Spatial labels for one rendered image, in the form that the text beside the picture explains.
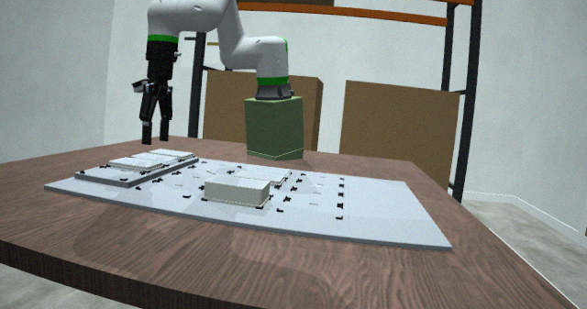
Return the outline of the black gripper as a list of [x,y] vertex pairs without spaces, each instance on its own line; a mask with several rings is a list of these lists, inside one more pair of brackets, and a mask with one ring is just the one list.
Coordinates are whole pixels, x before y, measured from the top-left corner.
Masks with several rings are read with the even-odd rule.
[[172,62],[148,62],[147,78],[150,79],[150,84],[143,85],[143,96],[139,112],[139,119],[142,121],[142,144],[151,145],[151,119],[157,101],[159,101],[161,111],[160,141],[168,141],[169,139],[169,123],[172,120],[172,86],[168,86],[168,80],[172,79],[172,70]]

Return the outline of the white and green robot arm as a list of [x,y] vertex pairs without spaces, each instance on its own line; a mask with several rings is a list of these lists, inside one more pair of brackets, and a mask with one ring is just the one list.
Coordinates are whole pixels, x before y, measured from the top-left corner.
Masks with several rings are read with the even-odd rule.
[[147,16],[147,61],[176,62],[182,55],[178,52],[180,32],[216,28],[222,63],[230,70],[256,70],[255,100],[286,100],[294,95],[288,82],[287,40],[247,38],[236,0],[154,0]]

